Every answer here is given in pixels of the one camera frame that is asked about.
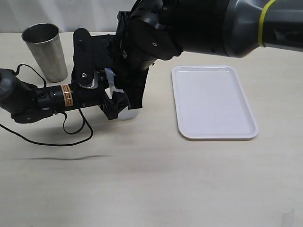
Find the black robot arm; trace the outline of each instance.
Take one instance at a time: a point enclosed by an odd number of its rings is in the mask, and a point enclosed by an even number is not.
[[[75,31],[71,84],[38,88],[0,69],[0,107],[18,123],[95,105],[112,120],[142,108],[157,59],[184,51],[243,57],[259,46],[303,51],[301,0],[138,0],[118,20],[115,35]]]

